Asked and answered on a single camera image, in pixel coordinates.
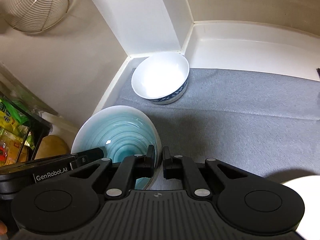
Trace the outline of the light blue glazed bowl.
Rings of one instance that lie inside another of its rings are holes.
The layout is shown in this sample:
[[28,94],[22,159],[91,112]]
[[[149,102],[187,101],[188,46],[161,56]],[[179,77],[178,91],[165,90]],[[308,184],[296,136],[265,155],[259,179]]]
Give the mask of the light blue glazed bowl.
[[158,167],[162,144],[148,116],[130,106],[112,106],[99,111],[84,123],[75,137],[71,152],[100,148],[105,158],[119,163],[131,155],[145,155],[149,145],[155,148],[155,167]]

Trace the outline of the white bowl blue pattern rim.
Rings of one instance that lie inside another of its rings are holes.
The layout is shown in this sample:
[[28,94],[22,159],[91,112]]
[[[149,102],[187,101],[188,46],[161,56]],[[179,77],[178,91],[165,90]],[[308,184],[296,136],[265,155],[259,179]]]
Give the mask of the white bowl blue pattern rim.
[[131,87],[141,98],[158,105],[177,101],[186,91],[190,66],[179,53],[165,52],[143,60],[131,77]]

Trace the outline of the orange labelled bottle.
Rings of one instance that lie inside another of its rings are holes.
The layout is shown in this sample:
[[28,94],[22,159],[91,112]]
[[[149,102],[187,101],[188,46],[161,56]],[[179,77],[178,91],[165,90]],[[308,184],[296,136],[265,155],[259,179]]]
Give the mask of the orange labelled bottle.
[[15,163],[21,163],[27,161],[28,158],[28,148],[23,146],[21,153],[19,150],[21,148],[21,143],[18,141],[9,140],[5,142],[1,140],[1,166],[11,165]]

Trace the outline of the wooden cutting board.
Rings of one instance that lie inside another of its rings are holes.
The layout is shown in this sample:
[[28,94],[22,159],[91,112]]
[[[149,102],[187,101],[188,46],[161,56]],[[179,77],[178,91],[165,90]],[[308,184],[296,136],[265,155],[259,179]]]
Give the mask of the wooden cutting board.
[[35,155],[35,159],[65,154],[70,154],[70,149],[66,142],[56,135],[48,135],[42,139],[39,149]]

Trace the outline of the green yellow snack bag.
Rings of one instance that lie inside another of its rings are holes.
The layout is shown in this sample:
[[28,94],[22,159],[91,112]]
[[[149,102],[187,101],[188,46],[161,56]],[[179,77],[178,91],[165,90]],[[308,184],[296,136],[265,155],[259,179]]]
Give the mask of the green yellow snack bag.
[[30,120],[26,115],[17,110],[8,100],[1,98],[1,128],[20,140],[27,136],[24,144],[33,150],[35,145],[31,131],[28,132],[29,125]]

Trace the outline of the grey dish mat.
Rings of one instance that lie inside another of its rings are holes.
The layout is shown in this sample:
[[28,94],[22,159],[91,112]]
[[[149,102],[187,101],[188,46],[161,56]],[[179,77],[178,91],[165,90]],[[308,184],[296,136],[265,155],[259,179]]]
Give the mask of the grey dish mat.
[[213,157],[278,183],[319,174],[318,81],[192,69],[174,103],[150,103],[130,81],[116,103],[144,112],[163,146],[195,162]]

